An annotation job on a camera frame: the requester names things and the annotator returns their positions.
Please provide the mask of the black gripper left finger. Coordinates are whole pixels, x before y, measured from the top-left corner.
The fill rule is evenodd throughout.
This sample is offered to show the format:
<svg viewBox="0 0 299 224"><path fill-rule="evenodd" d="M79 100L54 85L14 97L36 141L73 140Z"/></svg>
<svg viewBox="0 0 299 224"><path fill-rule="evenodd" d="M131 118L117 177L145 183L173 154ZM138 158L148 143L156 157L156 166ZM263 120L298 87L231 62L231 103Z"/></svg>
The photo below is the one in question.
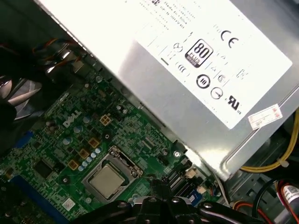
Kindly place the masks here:
<svg viewBox="0 0 299 224"><path fill-rule="evenodd" d="M150 195L134 204L118 200L87 213L87 224L153 224L159 222L163 202L163 179L150 182Z"/></svg>

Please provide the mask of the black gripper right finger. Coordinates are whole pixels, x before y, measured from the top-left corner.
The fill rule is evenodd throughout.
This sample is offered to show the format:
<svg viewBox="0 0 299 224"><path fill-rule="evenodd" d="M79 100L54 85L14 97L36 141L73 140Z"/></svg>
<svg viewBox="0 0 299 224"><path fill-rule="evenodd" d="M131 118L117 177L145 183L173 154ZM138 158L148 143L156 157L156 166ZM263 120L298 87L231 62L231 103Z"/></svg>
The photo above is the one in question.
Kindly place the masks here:
<svg viewBox="0 0 299 224"><path fill-rule="evenodd" d="M171 216L171 224L263 224L258 218L225 205L205 201L196 208L186 197L175 196L168 179L163 179L163 202Z"/></svg>

